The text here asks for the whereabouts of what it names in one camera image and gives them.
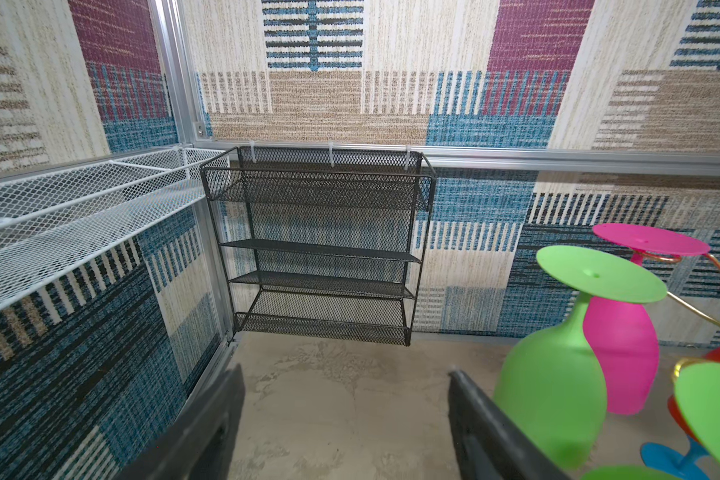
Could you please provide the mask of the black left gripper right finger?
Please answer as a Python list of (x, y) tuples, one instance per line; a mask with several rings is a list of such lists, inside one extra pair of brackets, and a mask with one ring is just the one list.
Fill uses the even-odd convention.
[(566, 479), (462, 370), (449, 372), (448, 419), (462, 479)]

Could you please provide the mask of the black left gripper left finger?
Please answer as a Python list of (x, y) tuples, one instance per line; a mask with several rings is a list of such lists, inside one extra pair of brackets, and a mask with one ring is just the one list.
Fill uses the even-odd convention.
[(119, 479), (226, 479), (245, 401), (243, 370), (231, 364)]

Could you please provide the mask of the blue wine glass front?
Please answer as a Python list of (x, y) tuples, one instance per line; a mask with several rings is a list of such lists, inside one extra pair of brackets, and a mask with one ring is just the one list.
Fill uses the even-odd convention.
[(708, 451), (690, 436), (688, 441), (689, 450), (685, 454), (658, 443), (645, 443), (640, 448), (641, 459), (645, 466), (677, 478), (709, 480), (708, 475), (696, 465), (698, 460), (709, 455)]

